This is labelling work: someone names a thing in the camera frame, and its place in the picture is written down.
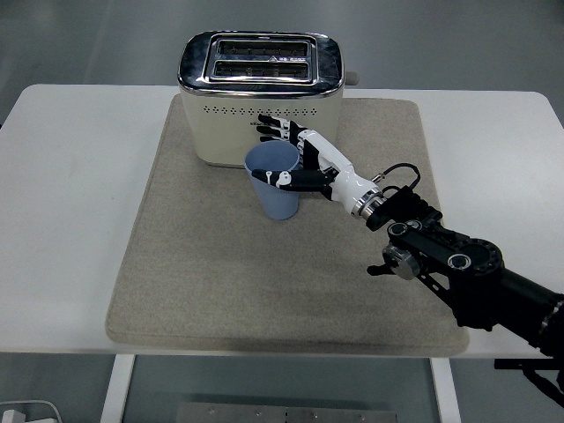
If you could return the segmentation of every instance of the cream toaster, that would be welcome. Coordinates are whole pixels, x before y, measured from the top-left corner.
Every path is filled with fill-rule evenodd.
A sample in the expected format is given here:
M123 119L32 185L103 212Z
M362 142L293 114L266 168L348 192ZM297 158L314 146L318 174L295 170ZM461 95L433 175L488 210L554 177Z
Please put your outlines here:
M345 73L338 44L318 33L214 31L192 38L178 84L198 157L243 167L258 115L337 133Z

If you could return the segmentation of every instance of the robotic hand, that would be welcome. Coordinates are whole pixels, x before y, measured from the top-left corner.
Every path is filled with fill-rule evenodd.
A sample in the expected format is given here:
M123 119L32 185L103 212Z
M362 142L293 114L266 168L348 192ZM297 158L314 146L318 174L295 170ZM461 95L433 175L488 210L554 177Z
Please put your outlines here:
M253 170L256 179L287 191L321 192L328 200L342 203L356 218L367 219L385 201L375 179L358 176L349 159L319 133L279 117L259 115L258 120L263 123L256 127L263 134L261 141L281 139L295 145L300 151L301 168Z

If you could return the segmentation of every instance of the cup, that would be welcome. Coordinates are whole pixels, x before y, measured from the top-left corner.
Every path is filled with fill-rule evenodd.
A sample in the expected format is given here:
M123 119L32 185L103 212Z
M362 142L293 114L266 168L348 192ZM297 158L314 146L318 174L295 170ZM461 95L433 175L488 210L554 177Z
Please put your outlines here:
M265 141L253 147L245 157L245 169L266 215L275 220L290 219L298 211L300 193L284 191L254 178L255 169L294 170L300 162L300 152L288 141Z

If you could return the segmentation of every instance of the beige mat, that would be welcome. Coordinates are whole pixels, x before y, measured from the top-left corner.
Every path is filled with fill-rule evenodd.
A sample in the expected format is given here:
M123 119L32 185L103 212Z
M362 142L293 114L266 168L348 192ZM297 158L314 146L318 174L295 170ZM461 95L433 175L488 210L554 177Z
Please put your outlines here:
M337 148L371 177L416 164L437 206L419 111L403 100L344 99ZM406 184L409 172L388 183ZM419 281L372 278L384 230L342 204L301 198L296 216L264 216L244 170L194 153L172 102L122 262L106 329L115 342L206 351L449 356L468 334Z

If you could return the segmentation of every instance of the black cable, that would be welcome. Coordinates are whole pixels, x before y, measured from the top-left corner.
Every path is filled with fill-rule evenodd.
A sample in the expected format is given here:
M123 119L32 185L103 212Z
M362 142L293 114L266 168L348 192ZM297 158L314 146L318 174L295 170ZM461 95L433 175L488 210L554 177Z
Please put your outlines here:
M411 164L411 163L396 163L394 166L390 166L388 167L386 170L384 170L382 172L382 174L385 176L387 174L389 174L392 170L396 170L400 167L409 167L413 172L415 172L416 174L416 178L415 180L409 185L410 189L414 189L415 186L419 183L419 181L421 180L421 173L419 172L419 169L417 169L417 166Z
M564 408L564 395L550 381L539 375L532 368L523 369L524 376L535 385L547 397L551 398L556 404Z
M399 191L399 187L396 185L388 185L387 187L382 189L382 193L385 194L386 191L389 191L390 189L395 189L396 191Z
M561 368L556 376L556 383L562 392L564 392L564 370Z

